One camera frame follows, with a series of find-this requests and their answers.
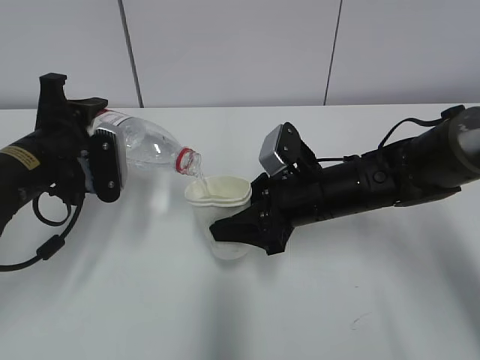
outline white plastic cup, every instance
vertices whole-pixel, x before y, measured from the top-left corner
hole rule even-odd
[[[193,206],[195,218],[203,229],[212,253],[222,260],[243,257],[250,250],[250,245],[215,241],[209,228],[215,221],[229,218],[250,206],[250,182],[234,176],[210,176],[205,178],[205,182],[211,197],[206,196],[204,185],[196,180],[185,189],[185,199]]]

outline yellow label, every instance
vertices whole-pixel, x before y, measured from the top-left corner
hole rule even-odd
[[[6,148],[0,150],[0,153],[10,155],[12,158],[16,158],[29,170],[33,170],[35,167],[40,165],[40,161],[38,161],[38,159],[31,152],[28,152],[24,148],[20,148],[18,146],[7,146]]]

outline plastic bottle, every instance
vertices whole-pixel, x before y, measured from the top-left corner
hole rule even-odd
[[[127,162],[142,170],[174,169],[177,173],[203,177],[201,156],[180,145],[171,133],[153,122],[106,110],[94,120],[94,128],[108,122],[124,131]]]

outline white table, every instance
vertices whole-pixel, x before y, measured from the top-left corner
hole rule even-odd
[[[254,179],[267,133],[292,122],[319,157],[374,149],[397,121],[449,105],[125,109],[202,153],[207,175]],[[34,110],[2,110],[0,146]],[[406,124],[394,139],[425,129]],[[50,261],[0,274],[0,358],[478,359],[480,181],[442,202],[298,228],[286,252],[215,260],[176,174],[132,174],[121,199],[88,196]],[[63,213],[59,202],[46,212]],[[55,229],[25,207],[0,262]]]

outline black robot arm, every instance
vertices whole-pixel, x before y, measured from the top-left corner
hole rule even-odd
[[[23,269],[38,260],[49,259],[65,244],[65,237],[79,217],[86,193],[104,202],[117,200],[125,183],[126,158],[123,133],[101,125],[92,135],[94,117],[108,101],[99,97],[67,100],[67,77],[48,73],[40,77],[40,97],[34,131],[0,149],[0,236],[11,218],[32,201],[34,213],[50,226],[63,225],[76,210],[60,235],[54,235],[37,249],[30,260],[0,265],[0,272]],[[42,193],[59,197],[67,206],[64,221],[47,220],[40,213]]]
[[[434,127],[385,145],[402,122]],[[399,124],[378,149],[326,168],[319,162],[331,159],[317,159],[292,124],[279,125],[263,143],[259,160],[266,172],[252,182],[250,207],[211,225],[215,240],[277,254],[295,227],[445,199],[480,178],[480,107],[456,106],[435,121]]]

